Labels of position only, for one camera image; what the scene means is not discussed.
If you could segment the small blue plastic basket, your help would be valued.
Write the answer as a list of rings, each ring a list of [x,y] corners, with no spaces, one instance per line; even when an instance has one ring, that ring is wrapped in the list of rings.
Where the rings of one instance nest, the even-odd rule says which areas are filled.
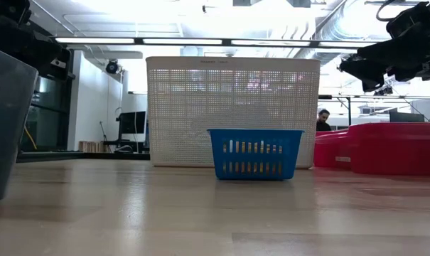
[[[303,130],[209,129],[220,180],[283,181],[294,177]]]

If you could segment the person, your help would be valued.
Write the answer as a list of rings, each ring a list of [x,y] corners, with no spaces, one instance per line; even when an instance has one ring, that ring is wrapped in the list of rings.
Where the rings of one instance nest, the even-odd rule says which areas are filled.
[[[318,118],[316,120],[317,132],[328,132],[331,130],[330,125],[327,123],[329,116],[330,116],[330,112],[328,110],[321,110],[318,113]]]

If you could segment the large white plastic basket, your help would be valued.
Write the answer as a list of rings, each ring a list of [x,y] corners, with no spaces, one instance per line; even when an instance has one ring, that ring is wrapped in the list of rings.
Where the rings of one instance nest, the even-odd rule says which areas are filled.
[[[321,63],[314,59],[149,57],[154,166],[213,166],[208,130],[300,129],[296,166],[313,165]]]

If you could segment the grey plastic tray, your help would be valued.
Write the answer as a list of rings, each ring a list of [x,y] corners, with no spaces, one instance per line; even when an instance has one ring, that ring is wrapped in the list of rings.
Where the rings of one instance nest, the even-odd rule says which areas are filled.
[[[16,163],[38,71],[0,51],[0,200]]]

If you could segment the black computer monitor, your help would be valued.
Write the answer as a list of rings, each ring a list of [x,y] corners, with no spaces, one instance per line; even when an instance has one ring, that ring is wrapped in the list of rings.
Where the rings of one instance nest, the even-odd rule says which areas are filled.
[[[116,120],[120,134],[143,134],[146,126],[146,112],[121,113]]]
[[[390,112],[389,113],[390,122],[425,122],[425,117],[422,114],[412,114],[403,112]]]

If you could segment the black frame desk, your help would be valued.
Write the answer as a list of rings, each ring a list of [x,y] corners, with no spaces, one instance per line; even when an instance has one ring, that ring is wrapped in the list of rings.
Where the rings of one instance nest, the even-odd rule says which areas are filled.
[[[430,96],[320,95],[318,109],[330,112],[328,123],[336,129],[388,122],[392,112],[421,114],[425,122],[430,122]]]

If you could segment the wooden crates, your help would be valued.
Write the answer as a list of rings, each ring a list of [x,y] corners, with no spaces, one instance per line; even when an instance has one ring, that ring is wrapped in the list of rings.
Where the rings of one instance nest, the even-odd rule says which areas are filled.
[[[104,153],[105,145],[103,142],[79,141],[78,150],[83,153]]]

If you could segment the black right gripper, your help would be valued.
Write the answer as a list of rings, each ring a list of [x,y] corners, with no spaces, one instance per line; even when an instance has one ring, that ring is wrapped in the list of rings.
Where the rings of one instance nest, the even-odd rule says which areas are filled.
[[[400,78],[430,80],[430,28],[410,28],[396,38],[360,48],[338,66],[339,71],[362,80],[364,92],[385,84],[385,68]]]

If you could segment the red first aid kit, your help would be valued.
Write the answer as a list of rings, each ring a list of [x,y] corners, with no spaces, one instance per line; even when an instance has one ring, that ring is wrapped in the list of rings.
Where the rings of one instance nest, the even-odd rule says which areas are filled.
[[[367,123],[317,132],[313,165],[357,174],[430,176],[430,123]]]

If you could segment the overhead light bar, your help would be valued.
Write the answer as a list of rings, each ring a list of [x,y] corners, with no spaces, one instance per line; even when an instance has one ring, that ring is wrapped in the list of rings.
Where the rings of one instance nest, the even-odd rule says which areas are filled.
[[[376,44],[377,41],[318,41],[272,40],[235,38],[113,38],[113,37],[55,37],[67,45],[122,45],[122,46],[214,46],[263,48],[330,48],[356,49]]]

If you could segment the silver ceiling duct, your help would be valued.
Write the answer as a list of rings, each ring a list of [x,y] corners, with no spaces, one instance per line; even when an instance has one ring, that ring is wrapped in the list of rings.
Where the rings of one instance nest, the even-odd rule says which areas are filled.
[[[320,41],[378,41],[382,24],[375,18],[378,6],[367,0],[345,0],[336,12],[313,34]]]

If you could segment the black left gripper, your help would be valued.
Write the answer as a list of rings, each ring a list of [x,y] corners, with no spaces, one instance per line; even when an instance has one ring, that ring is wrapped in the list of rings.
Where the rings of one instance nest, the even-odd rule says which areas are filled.
[[[39,70],[41,77],[54,80],[72,79],[65,68],[70,62],[70,51],[43,34],[0,23],[0,51]]]

